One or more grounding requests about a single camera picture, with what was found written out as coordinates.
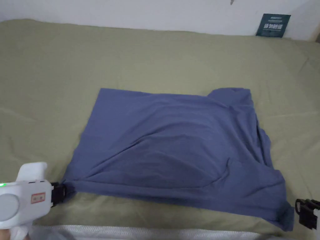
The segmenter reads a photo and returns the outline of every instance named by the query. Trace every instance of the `red label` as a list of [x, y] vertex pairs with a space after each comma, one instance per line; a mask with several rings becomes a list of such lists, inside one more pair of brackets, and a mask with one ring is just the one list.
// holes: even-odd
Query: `red label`
[[43, 202], [45, 200], [45, 193], [36, 193], [31, 196], [31, 204]]

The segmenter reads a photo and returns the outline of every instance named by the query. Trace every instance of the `t-shirt sleeve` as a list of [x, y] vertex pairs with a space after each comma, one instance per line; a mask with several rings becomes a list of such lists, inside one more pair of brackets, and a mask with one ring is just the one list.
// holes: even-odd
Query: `t-shirt sleeve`
[[251, 92], [245, 88], [219, 88], [213, 90], [208, 97], [227, 106], [253, 106]]

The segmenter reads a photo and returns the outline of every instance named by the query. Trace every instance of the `mattress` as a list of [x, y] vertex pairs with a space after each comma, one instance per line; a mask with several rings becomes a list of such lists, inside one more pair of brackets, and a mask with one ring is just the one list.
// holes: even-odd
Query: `mattress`
[[[33, 20], [0, 23], [0, 181], [37, 161], [48, 163], [49, 181], [61, 180], [100, 88], [207, 95], [221, 87], [251, 89], [288, 201], [320, 200], [320, 44]], [[36, 223], [311, 239], [295, 217], [283, 233], [256, 217], [79, 193]]]

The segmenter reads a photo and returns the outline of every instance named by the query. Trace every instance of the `dark teal sign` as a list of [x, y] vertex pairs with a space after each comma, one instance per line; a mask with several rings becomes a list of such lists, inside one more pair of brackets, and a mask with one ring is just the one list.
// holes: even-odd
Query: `dark teal sign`
[[283, 37], [291, 15], [268, 14], [262, 16], [256, 36]]

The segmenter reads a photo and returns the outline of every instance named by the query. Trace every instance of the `white wall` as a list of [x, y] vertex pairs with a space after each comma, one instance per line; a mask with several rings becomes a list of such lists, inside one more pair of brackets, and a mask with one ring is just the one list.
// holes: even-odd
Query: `white wall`
[[0, 21], [254, 35], [263, 13], [291, 14], [285, 37], [314, 40], [320, 0], [0, 0]]

